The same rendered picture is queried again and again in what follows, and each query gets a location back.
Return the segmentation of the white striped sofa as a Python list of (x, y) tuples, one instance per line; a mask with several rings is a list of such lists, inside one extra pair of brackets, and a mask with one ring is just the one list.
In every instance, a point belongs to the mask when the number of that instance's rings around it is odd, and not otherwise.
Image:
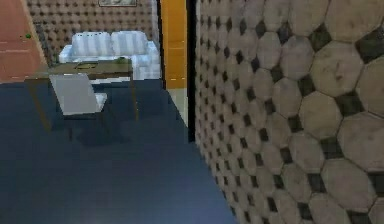
[(160, 53), (142, 31), (76, 33), (58, 58), (60, 63), (126, 58), (132, 60), (134, 80), (161, 78)]

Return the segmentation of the brown wooden table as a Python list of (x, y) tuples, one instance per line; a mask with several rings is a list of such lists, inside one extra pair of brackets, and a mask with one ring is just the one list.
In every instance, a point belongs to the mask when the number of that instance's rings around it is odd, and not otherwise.
[(48, 120), (46, 113), (37, 96), (37, 85), (47, 84), (51, 74), (76, 74), (86, 73), (91, 80), (129, 77), (131, 85), (132, 98), (135, 109), (135, 116), (138, 116), (137, 100), (135, 95), (135, 87), (133, 81), (132, 61), (128, 59), (126, 64), (117, 64), (115, 60), (101, 60), (94, 62), (68, 62), (59, 63), (52, 67), (41, 65), (38, 70), (31, 76), (28, 76), (24, 82), (29, 90), (30, 96), (35, 105), (37, 114), (46, 131), (51, 130), (51, 122)]

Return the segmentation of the grey chair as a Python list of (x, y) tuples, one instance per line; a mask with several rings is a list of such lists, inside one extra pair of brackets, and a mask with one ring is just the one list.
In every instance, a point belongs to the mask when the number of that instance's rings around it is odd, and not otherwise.
[(108, 131), (103, 118), (108, 95), (96, 93), (87, 74), (52, 74), (49, 76), (49, 81), (63, 118), (67, 121), (69, 140), (73, 139), (72, 122), (87, 116), (99, 119)]

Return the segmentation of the red room door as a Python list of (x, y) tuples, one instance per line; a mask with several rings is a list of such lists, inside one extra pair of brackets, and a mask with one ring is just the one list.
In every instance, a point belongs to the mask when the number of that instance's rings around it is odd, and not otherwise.
[(0, 0), (0, 83), (23, 82), (45, 63), (26, 0)]

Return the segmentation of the framed wall picture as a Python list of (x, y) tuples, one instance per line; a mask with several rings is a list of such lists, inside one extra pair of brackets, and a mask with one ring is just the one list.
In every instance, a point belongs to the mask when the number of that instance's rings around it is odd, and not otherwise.
[(101, 7), (136, 7), (137, 0), (98, 0)]

